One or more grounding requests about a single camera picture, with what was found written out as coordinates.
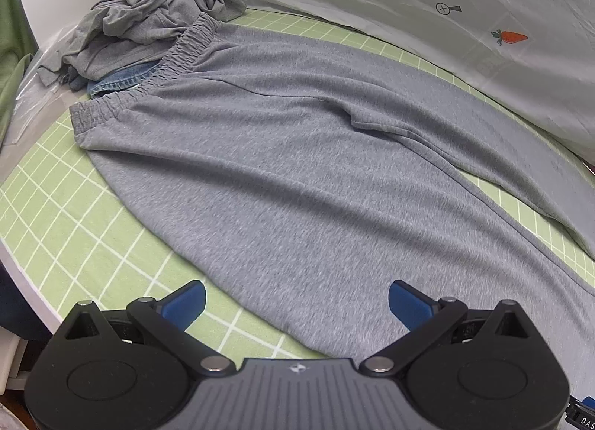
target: orange carrot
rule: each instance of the orange carrot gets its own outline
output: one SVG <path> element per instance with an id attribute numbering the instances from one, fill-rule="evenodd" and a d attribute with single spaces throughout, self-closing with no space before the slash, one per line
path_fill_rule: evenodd
<path id="1" fill-rule="evenodd" d="M 529 39 L 525 34 L 513 33 L 512 31 L 492 31 L 492 36 L 498 37 L 498 44 L 501 46 L 502 41 L 509 45 L 513 45 L 519 41 Z"/>

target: green fabric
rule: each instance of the green fabric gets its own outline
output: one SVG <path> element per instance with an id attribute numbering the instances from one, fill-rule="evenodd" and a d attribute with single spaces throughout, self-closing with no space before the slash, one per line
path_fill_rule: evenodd
<path id="1" fill-rule="evenodd" d="M 13 114 L 19 84 L 37 49 L 21 0 L 0 0 L 0 142 Z"/>

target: gray fabric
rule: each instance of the gray fabric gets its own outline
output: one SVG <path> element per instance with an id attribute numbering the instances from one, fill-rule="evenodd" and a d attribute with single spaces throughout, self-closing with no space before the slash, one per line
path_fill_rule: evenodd
<path id="1" fill-rule="evenodd" d="M 404 334 L 402 278 L 471 307 L 520 301 L 582 397 L 594 291 L 453 166 L 583 236 L 593 190 L 503 113 L 347 46 L 202 15 L 137 88 L 71 108 L 123 203 L 244 307 L 333 356 Z"/>
<path id="2" fill-rule="evenodd" d="M 99 0 L 42 62 L 39 76 L 48 86 L 67 63 L 99 81 L 118 69 L 161 59 L 201 12 L 230 21 L 245 10 L 241 0 Z"/>

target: metal screw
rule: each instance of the metal screw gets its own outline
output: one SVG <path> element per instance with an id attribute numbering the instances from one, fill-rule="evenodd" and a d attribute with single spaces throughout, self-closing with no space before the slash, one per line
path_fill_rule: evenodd
<path id="1" fill-rule="evenodd" d="M 386 356 L 373 356 L 372 358 L 368 358 L 364 365 L 374 373 L 386 373 L 386 371 L 391 371 L 395 366 L 392 359 L 386 358 Z"/>
<path id="2" fill-rule="evenodd" d="M 231 361 L 225 356 L 213 355 L 203 358 L 200 365 L 207 371 L 223 371 L 231 365 Z"/>

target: dark blue fabric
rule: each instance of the dark blue fabric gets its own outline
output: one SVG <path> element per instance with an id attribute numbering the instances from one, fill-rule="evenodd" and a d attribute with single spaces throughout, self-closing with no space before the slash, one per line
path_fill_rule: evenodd
<path id="1" fill-rule="evenodd" d="M 50 331 L 0 265 L 0 326 L 27 341 L 49 341 Z"/>
<path id="2" fill-rule="evenodd" d="M 100 81 L 89 81 L 87 83 L 87 94 L 91 99 L 103 96 L 113 91 L 122 91 L 139 84 L 143 79 L 148 78 L 157 66 L 159 61 L 130 66 L 113 72 Z"/>

